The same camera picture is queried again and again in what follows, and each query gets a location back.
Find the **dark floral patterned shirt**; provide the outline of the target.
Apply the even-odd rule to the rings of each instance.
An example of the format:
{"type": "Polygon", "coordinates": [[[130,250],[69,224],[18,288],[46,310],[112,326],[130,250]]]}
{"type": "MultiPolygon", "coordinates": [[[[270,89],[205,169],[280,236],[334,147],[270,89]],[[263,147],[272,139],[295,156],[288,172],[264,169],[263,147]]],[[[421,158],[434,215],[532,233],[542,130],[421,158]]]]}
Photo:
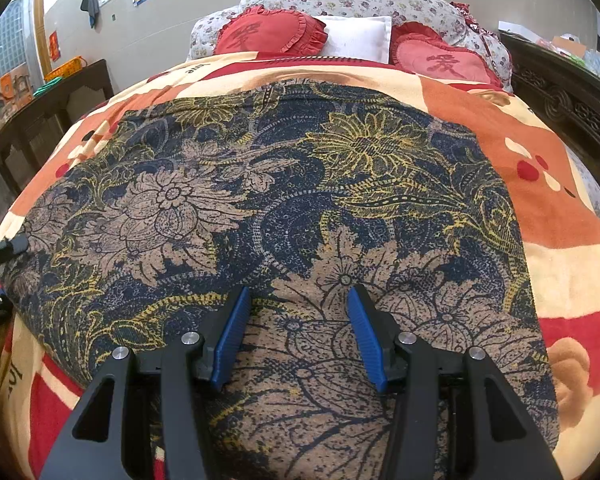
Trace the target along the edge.
{"type": "Polygon", "coordinates": [[[471,130],[363,88],[290,80],[126,113],[35,203],[0,267],[79,385],[155,350],[236,286],[253,304],[208,405],[227,479],[373,479],[393,400],[347,316],[363,285],[432,346],[482,347],[548,444],[557,403],[513,202],[471,130]]]}

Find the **orange red patchwork blanket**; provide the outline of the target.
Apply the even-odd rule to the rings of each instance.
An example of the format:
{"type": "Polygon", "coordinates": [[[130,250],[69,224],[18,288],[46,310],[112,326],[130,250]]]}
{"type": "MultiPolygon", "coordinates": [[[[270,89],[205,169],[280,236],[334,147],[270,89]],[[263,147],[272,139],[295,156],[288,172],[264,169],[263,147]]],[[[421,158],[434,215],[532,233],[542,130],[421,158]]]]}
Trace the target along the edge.
{"type": "MultiPolygon", "coordinates": [[[[290,80],[375,91],[475,133],[518,220],[557,403],[558,438],[547,445],[562,478],[582,478],[600,459],[600,218],[562,141],[516,96],[481,82],[340,58],[248,52],[187,62],[134,84],[74,124],[10,206],[0,236],[24,234],[36,201],[100,153],[126,113],[290,80]]],[[[14,305],[0,328],[0,456],[15,476],[35,479],[88,383],[60,368],[14,305]]],[[[114,349],[120,346],[130,348],[114,349]]]]}

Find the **dark wooden side table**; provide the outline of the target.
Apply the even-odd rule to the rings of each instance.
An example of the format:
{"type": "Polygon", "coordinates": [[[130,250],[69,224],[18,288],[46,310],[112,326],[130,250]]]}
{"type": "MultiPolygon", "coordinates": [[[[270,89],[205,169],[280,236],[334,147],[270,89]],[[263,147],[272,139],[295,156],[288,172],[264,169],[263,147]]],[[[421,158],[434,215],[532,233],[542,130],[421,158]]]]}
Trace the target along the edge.
{"type": "Polygon", "coordinates": [[[14,148],[16,151],[20,151],[33,173],[36,174],[42,165],[36,159],[31,146],[31,140],[35,137],[34,126],[42,120],[56,117],[62,131],[67,132],[73,125],[68,113],[69,99],[73,92],[81,88],[100,90],[106,100],[114,96],[108,64],[104,58],[88,64],[68,78],[62,78],[50,90],[45,91],[18,110],[0,131],[0,174],[9,191],[15,196],[21,193],[22,188],[6,164],[10,150],[14,148]]]}

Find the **brown gift box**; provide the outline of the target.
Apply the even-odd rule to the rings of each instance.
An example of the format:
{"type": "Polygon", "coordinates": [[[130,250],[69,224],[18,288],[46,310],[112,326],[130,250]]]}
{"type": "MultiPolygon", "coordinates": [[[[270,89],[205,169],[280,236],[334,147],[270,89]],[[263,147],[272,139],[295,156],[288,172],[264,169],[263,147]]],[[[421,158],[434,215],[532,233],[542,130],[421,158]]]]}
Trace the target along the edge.
{"type": "Polygon", "coordinates": [[[0,77],[0,131],[6,122],[33,99],[27,65],[22,63],[0,77]]]}

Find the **green bundle on table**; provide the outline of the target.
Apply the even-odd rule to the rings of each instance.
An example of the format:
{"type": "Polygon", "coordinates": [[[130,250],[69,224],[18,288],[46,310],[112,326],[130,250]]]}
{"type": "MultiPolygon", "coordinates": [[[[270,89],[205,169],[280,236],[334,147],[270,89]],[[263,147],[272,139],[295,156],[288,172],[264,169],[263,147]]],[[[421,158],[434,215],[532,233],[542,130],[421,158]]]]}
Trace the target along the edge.
{"type": "Polygon", "coordinates": [[[39,96],[42,96],[42,94],[44,94],[47,91],[50,91],[51,88],[55,87],[56,84],[60,84],[63,79],[64,79],[63,76],[58,76],[58,77],[52,78],[49,81],[46,81],[45,84],[42,84],[41,87],[38,87],[35,90],[35,92],[33,92],[33,97],[36,99],[39,96]]]}

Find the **orange basket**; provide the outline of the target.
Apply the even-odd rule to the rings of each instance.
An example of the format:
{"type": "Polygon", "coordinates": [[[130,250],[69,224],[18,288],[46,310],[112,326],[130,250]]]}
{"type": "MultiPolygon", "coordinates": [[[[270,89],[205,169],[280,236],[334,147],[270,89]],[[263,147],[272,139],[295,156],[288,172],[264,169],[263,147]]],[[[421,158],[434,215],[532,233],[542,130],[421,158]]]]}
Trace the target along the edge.
{"type": "Polygon", "coordinates": [[[55,78],[67,78],[70,77],[80,70],[83,70],[84,67],[88,65],[88,62],[82,56],[76,56],[72,58],[68,62],[61,64],[57,68],[53,68],[48,74],[44,76],[44,80],[46,82],[50,82],[55,78]]]}

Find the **dark hanging cloth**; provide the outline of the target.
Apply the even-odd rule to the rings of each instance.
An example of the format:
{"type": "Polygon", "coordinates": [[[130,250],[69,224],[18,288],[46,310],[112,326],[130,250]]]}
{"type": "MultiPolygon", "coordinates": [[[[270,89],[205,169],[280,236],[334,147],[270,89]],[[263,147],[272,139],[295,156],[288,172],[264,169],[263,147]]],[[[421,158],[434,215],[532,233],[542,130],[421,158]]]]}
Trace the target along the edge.
{"type": "Polygon", "coordinates": [[[88,21],[90,22],[91,29],[94,29],[97,25],[100,6],[98,0],[82,0],[80,4],[80,10],[88,14],[88,21]]]}

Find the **carved dark wooden cabinet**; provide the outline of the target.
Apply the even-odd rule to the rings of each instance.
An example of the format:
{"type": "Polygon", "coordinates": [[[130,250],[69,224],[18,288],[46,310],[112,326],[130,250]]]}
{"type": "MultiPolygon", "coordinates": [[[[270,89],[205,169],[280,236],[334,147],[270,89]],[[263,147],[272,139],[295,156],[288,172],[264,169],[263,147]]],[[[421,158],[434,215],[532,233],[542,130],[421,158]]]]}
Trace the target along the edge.
{"type": "Polygon", "coordinates": [[[600,187],[600,77],[562,55],[509,32],[517,96],[567,144],[600,187]]]}

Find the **left red heart pillow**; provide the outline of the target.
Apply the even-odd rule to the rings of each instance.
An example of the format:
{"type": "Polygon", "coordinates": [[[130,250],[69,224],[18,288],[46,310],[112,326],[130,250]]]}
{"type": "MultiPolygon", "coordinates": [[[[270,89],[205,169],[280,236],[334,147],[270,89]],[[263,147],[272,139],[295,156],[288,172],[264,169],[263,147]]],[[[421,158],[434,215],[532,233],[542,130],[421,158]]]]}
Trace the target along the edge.
{"type": "Polygon", "coordinates": [[[326,25],[308,14],[252,6],[222,27],[214,53],[317,55],[327,39],[326,25]]]}

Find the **red heart pillow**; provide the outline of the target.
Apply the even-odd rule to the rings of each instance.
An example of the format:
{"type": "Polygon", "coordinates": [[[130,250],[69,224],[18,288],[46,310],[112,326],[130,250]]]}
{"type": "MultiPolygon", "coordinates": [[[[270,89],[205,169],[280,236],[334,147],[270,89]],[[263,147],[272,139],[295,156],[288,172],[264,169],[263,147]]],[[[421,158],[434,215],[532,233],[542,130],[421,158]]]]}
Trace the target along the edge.
{"type": "Polygon", "coordinates": [[[317,55],[327,39],[326,25],[308,14],[252,6],[222,27],[214,53],[317,55]]]}
{"type": "Polygon", "coordinates": [[[447,44],[432,28],[419,22],[393,26],[389,58],[392,65],[404,72],[436,79],[481,82],[503,89],[500,78],[478,53],[447,44]]]}

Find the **right red heart pillow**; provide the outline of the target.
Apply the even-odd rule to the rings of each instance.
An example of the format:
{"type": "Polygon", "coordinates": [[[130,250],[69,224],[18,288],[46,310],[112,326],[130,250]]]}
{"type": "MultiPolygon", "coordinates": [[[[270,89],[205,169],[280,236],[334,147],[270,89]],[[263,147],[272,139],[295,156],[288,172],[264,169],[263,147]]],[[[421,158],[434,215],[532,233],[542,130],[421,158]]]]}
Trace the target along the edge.
{"type": "Polygon", "coordinates": [[[404,72],[436,79],[481,82],[503,89],[500,78],[478,53],[447,44],[432,28],[419,22],[393,26],[389,58],[392,65],[404,72]]]}

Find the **white square pillow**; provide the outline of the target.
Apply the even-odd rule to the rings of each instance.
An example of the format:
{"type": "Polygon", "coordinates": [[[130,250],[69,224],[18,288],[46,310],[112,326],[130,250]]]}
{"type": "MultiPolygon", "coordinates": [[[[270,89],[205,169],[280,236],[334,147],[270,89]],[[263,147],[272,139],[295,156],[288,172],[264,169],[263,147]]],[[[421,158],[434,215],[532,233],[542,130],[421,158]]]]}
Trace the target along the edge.
{"type": "Polygon", "coordinates": [[[320,16],[318,19],[325,24],[327,34],[327,41],[320,52],[321,56],[389,63],[392,31],[390,16],[373,18],[320,16]]]}

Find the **floral padded headboard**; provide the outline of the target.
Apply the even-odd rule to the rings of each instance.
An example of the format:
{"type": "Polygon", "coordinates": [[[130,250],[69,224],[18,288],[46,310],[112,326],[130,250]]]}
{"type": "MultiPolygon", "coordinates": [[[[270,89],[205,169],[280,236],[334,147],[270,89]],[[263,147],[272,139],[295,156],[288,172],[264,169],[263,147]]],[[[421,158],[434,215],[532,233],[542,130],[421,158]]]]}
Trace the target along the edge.
{"type": "Polygon", "coordinates": [[[252,6],[296,10],[316,18],[388,16],[392,18],[394,26],[419,22],[437,32],[447,44],[476,52],[498,76],[504,89],[513,89],[512,57],[498,35],[481,27],[466,4],[444,0],[240,0],[236,6],[213,12],[196,21],[189,36],[189,61],[211,56],[221,28],[252,6]]]}

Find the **red paper wall decoration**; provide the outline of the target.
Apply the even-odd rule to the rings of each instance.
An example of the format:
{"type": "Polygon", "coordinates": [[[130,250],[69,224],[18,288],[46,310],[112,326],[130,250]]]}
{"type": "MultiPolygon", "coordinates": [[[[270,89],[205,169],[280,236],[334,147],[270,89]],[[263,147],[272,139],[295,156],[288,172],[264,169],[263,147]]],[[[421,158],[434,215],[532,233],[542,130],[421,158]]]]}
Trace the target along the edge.
{"type": "Polygon", "coordinates": [[[54,30],[50,36],[48,36],[48,54],[50,55],[50,60],[52,62],[57,62],[61,57],[56,30],[54,30]]]}

